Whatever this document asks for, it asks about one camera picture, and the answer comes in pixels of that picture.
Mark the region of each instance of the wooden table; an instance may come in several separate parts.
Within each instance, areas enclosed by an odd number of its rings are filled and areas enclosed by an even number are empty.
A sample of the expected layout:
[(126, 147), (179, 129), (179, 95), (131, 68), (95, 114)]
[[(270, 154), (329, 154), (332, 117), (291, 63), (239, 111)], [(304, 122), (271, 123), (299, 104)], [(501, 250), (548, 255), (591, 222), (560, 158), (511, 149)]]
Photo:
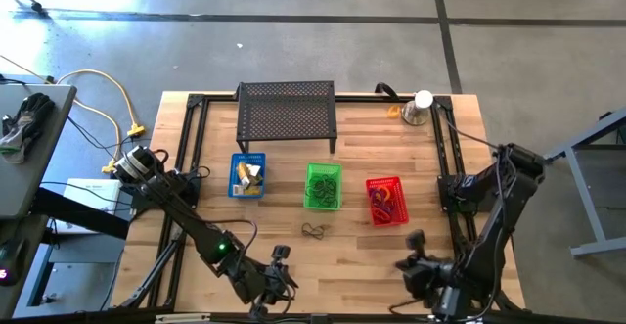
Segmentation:
[[(172, 168), (175, 161), (173, 156), (181, 134), (188, 94), (164, 92), (162, 96), (151, 149), (165, 149), (170, 153), (172, 157), (166, 168)], [(458, 128), (485, 138), (476, 96), (454, 95), (452, 101)], [(269, 262), (276, 244), (291, 246), (287, 264), (299, 289), (290, 313), (387, 314), (390, 304), (408, 300), (410, 295), (405, 291), (402, 276), (393, 263), (409, 254), (404, 239), (415, 229), (424, 229), (428, 254), (452, 255), (449, 225), (440, 211), (435, 186), (435, 178), (440, 172), (432, 123), (429, 121), (414, 127), (400, 118), (387, 118), (389, 106), (337, 103), (338, 140), (334, 155), (329, 153), (325, 140), (251, 143), (251, 151), (267, 155), (266, 193), (260, 200), (227, 197), (231, 155), (239, 151), (235, 141), (237, 104), (212, 103), (209, 107), (201, 165), (208, 166), (211, 175), (202, 182), (198, 213), (207, 219), (246, 218), (256, 221), (259, 235), (248, 254), (262, 262)], [(448, 130), (443, 131), (449, 146)], [(195, 137), (193, 130), (190, 137)], [(486, 146), (463, 136), (460, 139), (467, 173), (477, 173), (491, 163)], [(193, 144), (189, 146), (186, 162), (191, 160)], [(315, 212), (303, 207), (304, 180), (309, 162), (334, 162), (343, 166), (341, 210)], [(450, 170), (455, 171), (452, 159), (448, 163)], [(373, 227), (365, 180), (394, 175), (402, 181), (409, 208), (409, 223)], [(476, 217), (478, 230), (482, 229), (486, 218), (487, 214)], [(117, 275), (113, 305), (125, 300), (153, 265), (162, 219), (162, 211), (154, 210), (131, 225)], [(304, 222), (329, 225), (324, 240), (304, 238), (300, 233)], [(245, 224), (222, 227), (228, 227), (243, 242), (250, 236), (250, 228)], [(507, 245), (506, 259), (502, 288), (514, 303), (524, 307), (511, 245)], [(161, 284), (160, 300), (166, 293), (167, 270)], [(284, 303), (279, 303), (270, 310), (276, 312), (283, 308)], [(249, 310), (248, 305), (243, 305), (236, 297), (225, 277), (217, 279), (211, 274), (189, 238), (176, 310)], [(421, 304), (405, 310), (411, 311), (429, 313)]]

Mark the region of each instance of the blue basket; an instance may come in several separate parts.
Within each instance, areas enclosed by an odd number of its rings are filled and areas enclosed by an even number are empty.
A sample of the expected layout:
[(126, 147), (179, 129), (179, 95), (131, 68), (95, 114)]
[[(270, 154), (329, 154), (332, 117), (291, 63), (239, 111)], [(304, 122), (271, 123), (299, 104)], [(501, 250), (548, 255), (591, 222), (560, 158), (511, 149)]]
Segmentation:
[[(245, 162), (261, 166), (260, 174), (263, 180), (258, 184), (261, 187), (260, 195), (233, 195), (233, 185), (239, 184), (239, 175), (237, 174), (237, 165), (239, 162)], [(231, 158), (231, 178), (228, 181), (228, 197), (230, 198), (261, 198), (265, 194), (265, 153), (242, 154), (235, 153)]]

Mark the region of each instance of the gray floor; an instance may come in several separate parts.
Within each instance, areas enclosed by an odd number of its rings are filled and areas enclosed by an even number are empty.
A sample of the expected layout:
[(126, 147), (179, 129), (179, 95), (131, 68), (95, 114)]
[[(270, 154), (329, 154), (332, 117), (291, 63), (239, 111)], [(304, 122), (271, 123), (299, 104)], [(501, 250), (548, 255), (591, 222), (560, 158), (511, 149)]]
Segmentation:
[[(50, 8), (148, 13), (437, 15), (434, 0), (38, 1)], [(445, 3), (448, 16), (454, 18), (606, 20), (626, 18), (624, 1)], [(0, 7), (17, 6), (13, 0), (0, 0)], [(371, 91), (377, 82), (385, 81), (399, 91), (450, 92), (438, 25), (41, 21), (0, 16), (0, 28), (4, 30), (2, 53), (40, 73), (59, 77), (90, 68), (113, 75), (128, 89), (139, 119), (149, 128), (164, 90), (234, 89), (238, 82), (252, 80), (332, 79), (337, 90), (345, 91)], [(626, 103), (624, 27), (452, 26), (451, 36), (463, 92), (478, 95), (493, 142), (516, 142), (543, 153)], [(0, 63), (0, 72), (20, 73), (6, 63)], [(123, 130), (129, 126), (113, 86), (88, 75), (71, 83), (79, 88), (83, 101), (115, 116)], [(107, 121), (79, 108), (71, 116), (103, 143), (113, 143)], [(72, 127), (64, 131), (53, 159), (46, 178), (57, 181), (99, 177), (100, 167), (108, 161)], [(606, 217), (613, 225), (615, 220), (624, 225), (626, 212)], [(623, 227), (618, 231), (624, 236)], [(570, 246), (592, 241), (593, 234), (566, 165), (558, 163), (549, 170), (546, 183), (528, 203), (514, 240), (530, 309), (605, 320), (626, 318), (626, 254), (583, 260), (569, 255)], [(115, 261), (118, 249), (119, 245), (112, 245), (109, 262)], [(93, 266), (112, 271), (110, 264)], [(76, 271), (72, 277), (100, 274), (100, 270), (90, 271)], [(89, 299), (82, 307), (58, 304), (49, 312), (95, 309), (105, 292), (106, 286), (94, 285), (81, 295)], [(18, 312), (32, 314), (32, 308)]]

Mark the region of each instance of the red basket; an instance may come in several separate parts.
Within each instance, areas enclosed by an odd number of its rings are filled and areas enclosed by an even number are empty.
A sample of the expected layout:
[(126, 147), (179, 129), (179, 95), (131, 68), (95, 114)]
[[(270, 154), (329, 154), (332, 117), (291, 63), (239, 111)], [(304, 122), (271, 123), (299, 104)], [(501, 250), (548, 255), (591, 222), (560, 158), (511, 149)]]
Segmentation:
[[(375, 211), (377, 207), (374, 207), (370, 197), (371, 191), (380, 187), (386, 187), (391, 195), (388, 201), (391, 204), (391, 217), (387, 222), (376, 217)], [(407, 212), (407, 204), (404, 201), (404, 193), (402, 192), (402, 184), (399, 177), (368, 179), (365, 181), (365, 188), (370, 200), (370, 214), (372, 215), (374, 226), (400, 225), (409, 222), (409, 213)]]

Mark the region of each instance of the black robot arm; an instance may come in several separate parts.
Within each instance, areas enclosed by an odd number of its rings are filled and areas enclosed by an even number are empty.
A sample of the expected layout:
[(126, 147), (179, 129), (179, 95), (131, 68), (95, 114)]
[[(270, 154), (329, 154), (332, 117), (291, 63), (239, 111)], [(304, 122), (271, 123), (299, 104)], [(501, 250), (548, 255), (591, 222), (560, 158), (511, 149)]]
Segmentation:
[[(193, 189), (190, 177), (176, 170), (165, 172), (163, 164), (167, 154), (160, 160), (155, 155), (158, 153), (165, 151), (152, 152), (136, 147), (115, 163), (115, 176), (126, 190), (139, 193), (156, 204), (190, 235), (196, 251), (211, 272), (217, 277), (226, 275), (240, 300), (252, 303), (252, 317), (262, 319), (267, 314), (265, 304), (275, 304), (278, 300), (291, 301), (293, 295), (289, 288), (297, 288), (297, 285), (289, 276), (289, 268), (281, 263), (289, 256), (290, 248), (276, 246), (270, 265), (247, 257), (246, 246), (233, 233), (216, 226), (220, 222), (246, 221), (200, 218), (195, 206), (190, 206), (181, 197)], [(166, 259), (163, 259), (157, 263), (162, 265), (165, 262)]]
[(407, 238), (407, 247), (414, 252), (396, 263), (407, 291), (432, 306), (437, 318), (465, 318), (472, 301), (482, 303), (484, 311), (491, 306), (500, 293), (505, 245), (526, 202), (544, 180), (541, 156), (515, 144), (500, 146), (495, 155), (491, 166), (476, 176), (461, 176), (447, 189), (448, 197), (460, 204), (491, 207), (476, 241), (454, 260), (438, 259), (425, 255), (425, 236), (419, 230)]

